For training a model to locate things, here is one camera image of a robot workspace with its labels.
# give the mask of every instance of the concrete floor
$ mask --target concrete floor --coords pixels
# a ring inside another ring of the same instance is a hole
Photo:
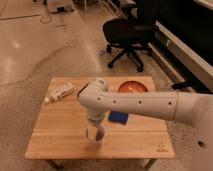
[[[54,76],[152,76],[157,91],[171,91],[172,82],[145,53],[144,72],[137,73],[128,58],[107,68],[113,55],[105,53],[102,25],[113,18],[102,3],[75,7],[73,13],[51,15],[42,1],[0,2],[0,19],[26,15],[30,18],[0,20],[0,171],[53,170],[44,161],[24,159],[44,94]],[[167,123],[176,156],[158,160],[151,171],[186,171],[191,160],[194,130]],[[64,170],[142,170],[139,160],[68,160]]]

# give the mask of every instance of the blue block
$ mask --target blue block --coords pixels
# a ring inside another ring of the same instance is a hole
[[[125,125],[127,123],[128,117],[128,113],[111,111],[108,120],[111,122],[118,122]]]

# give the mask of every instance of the wooden table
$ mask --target wooden table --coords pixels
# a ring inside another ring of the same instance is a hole
[[[78,91],[92,78],[53,78],[49,93],[70,81],[74,92],[61,101],[43,104],[38,115],[25,157],[27,159],[139,159],[173,158],[174,151],[164,120],[129,115],[126,125],[104,119],[106,129],[102,145],[92,144],[85,138],[87,119],[85,108],[77,99]],[[154,91],[150,77],[105,77],[110,91],[117,91],[127,80],[143,83]]]

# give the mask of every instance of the black office chair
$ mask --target black office chair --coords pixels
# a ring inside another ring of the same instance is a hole
[[[108,67],[112,68],[115,61],[124,54],[133,57],[137,64],[137,71],[143,71],[143,62],[135,50],[146,50],[151,56],[152,49],[148,43],[154,38],[157,29],[155,26],[156,17],[160,10],[162,0],[136,0],[136,5],[125,6],[123,10],[137,7],[137,18],[134,19],[113,19],[103,25],[103,32],[107,42],[107,52],[111,53],[111,47],[123,49],[111,62]]]

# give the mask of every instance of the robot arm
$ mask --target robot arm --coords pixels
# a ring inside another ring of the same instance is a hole
[[[181,92],[114,93],[95,79],[78,94],[88,120],[100,124],[108,110],[175,120],[197,130],[191,171],[213,170],[213,96]]]
[[[211,95],[180,92],[116,93],[107,91],[107,83],[96,79],[79,93],[79,102],[87,108],[91,122],[100,123],[108,110],[134,113],[196,126],[200,113],[197,103]]]

